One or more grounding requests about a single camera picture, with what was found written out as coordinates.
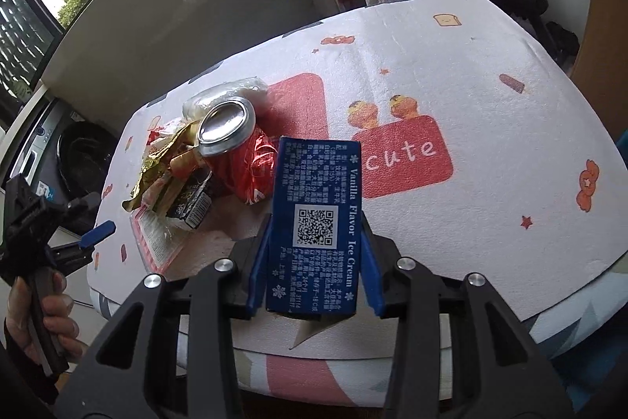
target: red rectangle print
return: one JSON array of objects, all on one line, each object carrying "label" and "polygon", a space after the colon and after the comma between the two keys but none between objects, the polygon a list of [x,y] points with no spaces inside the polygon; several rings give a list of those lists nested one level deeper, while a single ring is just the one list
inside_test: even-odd
[{"label": "red rectangle print", "polygon": [[271,109],[258,120],[270,136],[329,139],[323,80],[314,73],[299,73],[268,86]]},{"label": "red rectangle print", "polygon": [[453,174],[445,141],[431,116],[418,116],[353,136],[362,143],[362,196],[378,198],[446,181]]}]

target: table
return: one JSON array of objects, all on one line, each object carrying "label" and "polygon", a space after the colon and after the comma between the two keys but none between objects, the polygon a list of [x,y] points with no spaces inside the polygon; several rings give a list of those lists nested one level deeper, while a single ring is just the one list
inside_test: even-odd
[{"label": "table", "polygon": [[[581,341],[628,300],[628,172],[608,133],[542,47],[487,0],[401,0],[354,10],[219,62],[139,109],[124,129],[88,280],[109,317],[146,274],[121,208],[147,128],[191,95],[259,76],[275,127],[362,141],[363,209],[374,231],[440,275],[489,277],[548,356]],[[269,203],[217,201],[166,272],[194,273],[252,236]],[[381,406],[395,322],[359,294],[353,318],[310,324],[260,311],[233,321],[243,388],[319,403]],[[186,322],[181,322],[186,331]],[[307,338],[294,346],[296,339]],[[185,364],[185,338],[178,358]],[[442,398],[451,392],[442,343]]]}]

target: human hand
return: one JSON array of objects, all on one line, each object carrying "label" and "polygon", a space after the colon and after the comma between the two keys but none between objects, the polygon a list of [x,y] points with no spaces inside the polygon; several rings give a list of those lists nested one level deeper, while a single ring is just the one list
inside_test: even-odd
[{"label": "human hand", "polygon": [[[68,360],[77,362],[87,350],[87,345],[77,339],[79,326],[77,322],[68,318],[74,300],[69,295],[63,295],[67,281],[59,272],[53,273],[53,287],[55,294],[42,299],[42,310],[45,316],[43,324],[51,333],[57,334],[59,344],[68,352]],[[39,355],[31,335],[28,331],[30,316],[31,290],[23,278],[18,277],[13,283],[7,303],[6,329],[15,343],[24,350],[30,360],[41,364]]]}]

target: washing machine door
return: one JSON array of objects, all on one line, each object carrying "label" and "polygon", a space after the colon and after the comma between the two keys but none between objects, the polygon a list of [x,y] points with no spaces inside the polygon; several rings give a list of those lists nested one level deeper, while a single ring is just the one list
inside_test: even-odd
[{"label": "washing machine door", "polygon": [[57,169],[70,197],[102,193],[116,139],[87,121],[70,124],[59,136]]}]

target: washing machine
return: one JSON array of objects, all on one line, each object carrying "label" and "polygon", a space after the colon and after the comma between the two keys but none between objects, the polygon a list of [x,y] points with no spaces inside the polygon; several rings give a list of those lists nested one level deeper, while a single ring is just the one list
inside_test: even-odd
[{"label": "washing machine", "polygon": [[[85,121],[64,101],[44,95],[2,159],[2,188],[22,174],[37,195],[55,203],[92,191],[100,194],[116,144],[104,128]],[[96,212],[88,212],[62,227],[80,236],[93,228],[95,219]]]}]

